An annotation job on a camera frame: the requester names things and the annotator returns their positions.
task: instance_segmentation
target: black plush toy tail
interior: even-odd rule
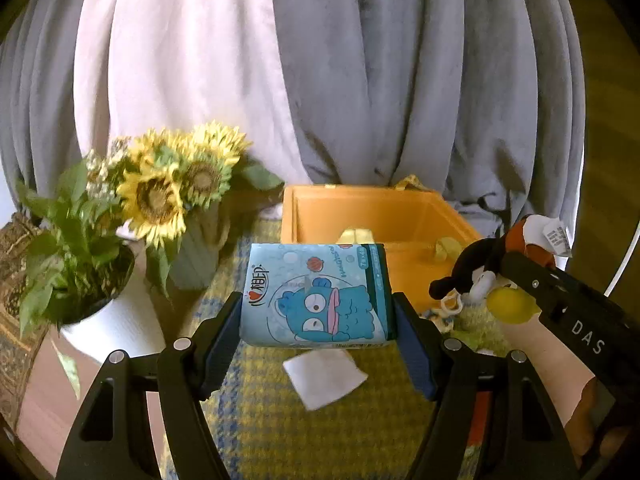
[[[447,276],[440,280],[435,280],[429,285],[429,295],[437,301],[440,301],[447,294],[456,288],[456,280],[453,276]]]

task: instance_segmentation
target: sunflower center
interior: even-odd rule
[[[162,224],[175,214],[170,195],[171,189],[164,180],[152,178],[138,184],[136,203],[147,221]]]
[[[193,190],[203,194],[213,193],[220,184],[220,174],[206,162],[191,164],[186,177]]]

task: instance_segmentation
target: yellow ball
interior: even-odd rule
[[[521,288],[501,286],[492,290],[486,297],[489,312],[503,323],[526,323],[540,309],[533,296]]]

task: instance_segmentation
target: plush toy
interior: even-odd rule
[[[555,267],[554,255],[568,255],[568,242],[561,221],[542,215],[525,216],[500,238],[484,238],[466,247],[451,275],[431,283],[429,295],[441,300],[452,290],[463,304],[479,304],[503,322],[526,322],[539,309],[535,300],[515,283],[499,275],[506,252],[518,251],[543,267]]]

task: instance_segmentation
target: white napkin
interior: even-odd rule
[[[349,353],[339,348],[305,352],[284,361],[283,366],[309,411],[344,397],[368,377]]]

